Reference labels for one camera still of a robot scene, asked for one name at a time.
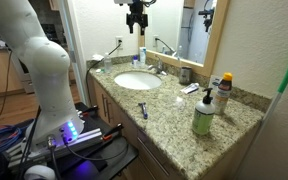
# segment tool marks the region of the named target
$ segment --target lotion bottle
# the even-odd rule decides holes
[[[215,113],[215,106],[212,103],[212,97],[210,97],[212,88],[204,89],[203,92],[205,91],[207,91],[206,96],[195,105],[194,119],[192,123],[193,131],[199,135],[205,135],[210,131]]]

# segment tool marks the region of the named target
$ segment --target green soap bottle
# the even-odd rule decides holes
[[[204,89],[203,92],[205,91],[207,91],[206,96],[195,105],[194,119],[192,123],[193,131],[199,135],[205,135],[210,131],[215,113],[215,106],[212,103],[212,97],[210,97],[212,88]]]

